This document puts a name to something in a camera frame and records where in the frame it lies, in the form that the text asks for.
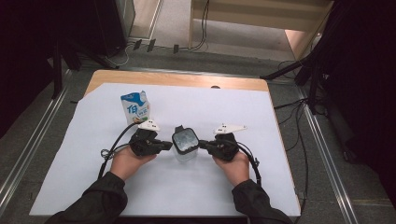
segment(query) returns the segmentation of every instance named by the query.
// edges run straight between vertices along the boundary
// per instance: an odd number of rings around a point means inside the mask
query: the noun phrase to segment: black stand
[[[348,9],[353,5],[354,0],[348,3],[348,6],[342,6],[342,1],[336,1],[332,6],[332,11],[329,13],[329,17],[332,16],[332,19],[327,24],[326,29],[323,33],[322,38],[319,40],[318,44],[312,50],[312,52],[302,58],[300,61],[292,63],[285,68],[274,72],[273,74],[267,76],[261,76],[260,78],[271,80],[277,77],[280,77],[292,70],[301,67],[300,72],[294,79],[294,82],[298,86],[303,86],[306,81],[311,78],[311,86],[308,95],[308,106],[312,112],[312,114],[316,114],[315,110],[315,102],[316,102],[316,92],[318,87],[319,78],[322,74],[322,68],[327,61],[327,54],[332,51],[333,46],[337,44],[336,38],[334,39],[335,31],[338,25],[341,23],[342,19],[348,12]]]
[[[105,60],[99,58],[96,54],[91,52],[89,49],[84,48],[78,43],[71,39],[58,39],[55,41],[54,51],[53,51],[53,69],[54,69],[54,90],[52,94],[52,99],[55,99],[59,92],[62,90],[62,56],[67,66],[72,70],[79,70],[81,67],[81,62],[76,54],[76,52],[82,52],[87,55],[104,68],[113,69]]]

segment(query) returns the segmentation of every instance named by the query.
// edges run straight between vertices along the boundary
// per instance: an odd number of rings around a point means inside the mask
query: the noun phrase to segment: black sleeve
[[[81,198],[46,223],[112,223],[125,209],[125,182],[108,172],[84,191]]]
[[[252,224],[291,224],[280,210],[271,207],[267,193],[252,180],[240,183],[233,189],[235,209],[247,215]]]

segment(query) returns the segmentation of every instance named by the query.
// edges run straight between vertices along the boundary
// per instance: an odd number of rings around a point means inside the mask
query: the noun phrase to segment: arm
[[[249,179],[248,158],[238,152],[232,161],[222,161],[213,157],[215,163],[224,171],[233,184],[235,209],[247,215],[253,224],[292,223],[281,211],[271,207],[267,193]]]
[[[123,190],[124,181],[154,158],[155,155],[137,157],[130,147],[121,150],[114,156],[110,172],[95,181],[70,207],[53,215],[46,223],[112,223],[128,202]]]

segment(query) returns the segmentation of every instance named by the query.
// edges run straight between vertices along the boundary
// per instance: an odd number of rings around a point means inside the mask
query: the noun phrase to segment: milk carton
[[[128,125],[149,119],[149,101],[144,91],[122,95],[121,102]]]

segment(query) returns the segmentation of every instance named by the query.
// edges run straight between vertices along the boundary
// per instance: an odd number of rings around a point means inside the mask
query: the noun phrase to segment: white paper
[[[219,90],[191,87],[105,83],[81,101],[69,124],[30,215],[50,216],[75,202],[97,178],[104,159],[127,126],[120,96],[145,91],[151,116],[161,127],[157,138],[172,141],[175,128],[192,128],[199,139],[213,140],[221,123],[246,125],[234,133],[260,161],[262,186],[271,205],[288,216],[299,216],[300,206],[270,95],[267,91]],[[134,133],[127,132],[120,144]],[[204,149],[196,158],[180,162],[163,151],[145,164],[125,186],[125,216],[241,216],[235,211],[232,185]],[[250,177],[255,181],[254,171]]]

